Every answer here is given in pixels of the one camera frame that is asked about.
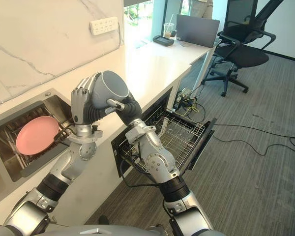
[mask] window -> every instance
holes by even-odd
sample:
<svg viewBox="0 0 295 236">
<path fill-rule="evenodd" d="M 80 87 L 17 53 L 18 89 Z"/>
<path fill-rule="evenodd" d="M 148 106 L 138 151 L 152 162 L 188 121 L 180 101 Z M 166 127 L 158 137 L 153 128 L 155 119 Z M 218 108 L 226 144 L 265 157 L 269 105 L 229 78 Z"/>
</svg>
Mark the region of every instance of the window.
<svg viewBox="0 0 295 236">
<path fill-rule="evenodd" d="M 125 44 L 139 48 L 151 41 L 154 0 L 124 8 Z"/>
<path fill-rule="evenodd" d="M 181 7 L 181 15 L 189 15 L 189 2 L 190 0 L 183 0 L 182 7 Z"/>
</svg>

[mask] plastic cup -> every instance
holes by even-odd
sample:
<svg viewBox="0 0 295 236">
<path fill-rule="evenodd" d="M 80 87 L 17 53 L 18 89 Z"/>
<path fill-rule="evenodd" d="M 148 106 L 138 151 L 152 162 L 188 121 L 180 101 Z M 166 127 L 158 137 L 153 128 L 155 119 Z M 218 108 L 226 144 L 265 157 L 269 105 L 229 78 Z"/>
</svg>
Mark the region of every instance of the plastic cup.
<svg viewBox="0 0 295 236">
<path fill-rule="evenodd" d="M 113 71 L 106 70 L 97 77 L 92 95 L 95 108 L 108 108 L 108 99 L 121 102 L 129 95 L 129 90 L 123 79 Z"/>
<path fill-rule="evenodd" d="M 164 37 L 171 38 L 171 34 L 174 28 L 174 23 L 165 23 L 164 24 Z"/>
</svg>

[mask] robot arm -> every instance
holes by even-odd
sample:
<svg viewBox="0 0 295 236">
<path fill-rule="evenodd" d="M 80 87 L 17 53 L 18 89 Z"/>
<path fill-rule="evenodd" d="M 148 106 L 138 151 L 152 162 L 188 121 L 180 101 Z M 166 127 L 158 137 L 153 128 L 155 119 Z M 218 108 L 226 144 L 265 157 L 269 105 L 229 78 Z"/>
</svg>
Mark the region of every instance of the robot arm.
<svg viewBox="0 0 295 236">
<path fill-rule="evenodd" d="M 76 134 L 69 136 L 70 147 L 60 155 L 42 182 L 16 204 L 3 224 L 4 231 L 22 236 L 43 233 L 50 223 L 47 213 L 54 210 L 67 187 L 95 155 L 95 142 L 102 137 L 102 131 L 94 131 L 91 124 L 109 113 L 107 109 L 94 108 L 91 103 L 94 81 L 99 74 L 83 79 L 72 91 Z"/>
<path fill-rule="evenodd" d="M 125 103 L 107 101 L 115 107 L 121 120 L 131 128 L 125 135 L 141 154 L 148 172 L 152 175 L 165 199 L 165 208 L 172 216 L 170 224 L 176 236 L 200 235 L 210 231 L 210 235 L 223 235 L 213 231 L 213 227 L 201 208 L 194 193 L 188 188 L 173 155 L 167 151 L 157 134 L 155 126 L 147 126 L 141 120 L 141 108 L 133 96 Z"/>
<path fill-rule="evenodd" d="M 67 187 L 95 155 L 95 142 L 102 137 L 102 132 L 93 130 L 91 124 L 113 111 L 131 128 L 126 137 L 129 143 L 134 144 L 149 173 L 159 184 L 165 207 L 172 216 L 170 224 L 174 234 L 223 236 L 212 231 L 207 216 L 180 176 L 173 155 L 162 146 L 155 134 L 155 126 L 146 126 L 141 120 L 141 107 L 133 96 L 130 94 L 123 103 L 108 99 L 106 102 L 110 107 L 106 109 L 97 109 L 92 105 L 92 90 L 99 75 L 83 79 L 72 91 L 71 110 L 76 134 L 69 136 L 71 145 L 60 155 L 42 182 L 16 204 L 0 226 L 0 236 L 31 236 L 45 231 L 50 223 L 47 213 L 54 210 Z"/>
</svg>

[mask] straw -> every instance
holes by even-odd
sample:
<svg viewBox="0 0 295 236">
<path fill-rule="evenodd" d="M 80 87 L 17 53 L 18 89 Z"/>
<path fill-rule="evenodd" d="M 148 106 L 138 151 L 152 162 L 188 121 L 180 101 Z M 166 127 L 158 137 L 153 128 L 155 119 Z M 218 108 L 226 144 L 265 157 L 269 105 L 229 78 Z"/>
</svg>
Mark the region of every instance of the straw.
<svg viewBox="0 0 295 236">
<path fill-rule="evenodd" d="M 169 21 L 168 25 L 167 25 L 167 29 L 165 30 L 165 32 L 168 31 L 168 27 L 171 25 L 172 19 L 173 19 L 174 14 L 172 14 L 171 20 Z"/>
</svg>

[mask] sink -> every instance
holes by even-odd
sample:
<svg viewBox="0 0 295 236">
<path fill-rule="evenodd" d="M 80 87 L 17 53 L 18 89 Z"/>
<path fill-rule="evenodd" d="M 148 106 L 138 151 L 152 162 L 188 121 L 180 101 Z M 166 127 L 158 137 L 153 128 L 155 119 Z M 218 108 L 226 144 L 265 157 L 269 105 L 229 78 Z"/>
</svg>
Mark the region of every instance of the sink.
<svg viewBox="0 0 295 236">
<path fill-rule="evenodd" d="M 62 135 L 41 153 L 23 155 L 16 149 L 16 137 L 25 124 L 40 116 L 54 117 Z M 54 89 L 0 115 L 0 200 L 68 148 L 66 137 L 71 131 L 65 127 L 72 123 L 70 105 Z"/>
</svg>

